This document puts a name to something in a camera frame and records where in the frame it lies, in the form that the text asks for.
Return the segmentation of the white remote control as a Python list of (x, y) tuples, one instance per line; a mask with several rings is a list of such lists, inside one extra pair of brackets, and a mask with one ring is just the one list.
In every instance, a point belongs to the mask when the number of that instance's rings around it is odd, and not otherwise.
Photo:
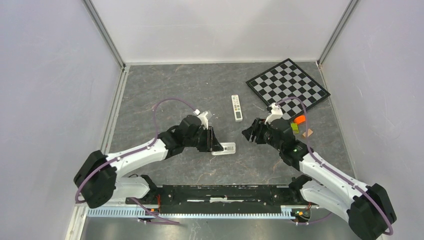
[(235, 142), (223, 142), (221, 143), (223, 150), (212, 151), (213, 156), (222, 156), (222, 155), (232, 155), (236, 153), (236, 143)]

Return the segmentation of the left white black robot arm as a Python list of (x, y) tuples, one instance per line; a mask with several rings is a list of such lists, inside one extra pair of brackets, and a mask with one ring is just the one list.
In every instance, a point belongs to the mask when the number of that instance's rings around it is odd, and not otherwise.
[(180, 124), (170, 127), (152, 140), (133, 148), (104, 154), (100, 150), (89, 154), (73, 181), (78, 190), (77, 203), (98, 208), (111, 199), (134, 197), (145, 204), (153, 203), (157, 190), (146, 177), (127, 177), (131, 171), (153, 162), (159, 162), (181, 154), (185, 148), (214, 156), (233, 154), (235, 143), (220, 143), (209, 125), (207, 112), (188, 115)]

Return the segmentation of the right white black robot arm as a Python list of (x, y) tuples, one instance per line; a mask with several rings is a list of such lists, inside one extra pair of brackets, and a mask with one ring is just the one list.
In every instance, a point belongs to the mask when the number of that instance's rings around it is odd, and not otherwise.
[(301, 172), (305, 181), (292, 183), (289, 199), (318, 204), (346, 221), (362, 240), (376, 240), (394, 234), (397, 216), (386, 189), (369, 185), (337, 169), (308, 144), (296, 139), (287, 120), (268, 123), (256, 118), (242, 135), (258, 145), (266, 144), (279, 153), (285, 164)]

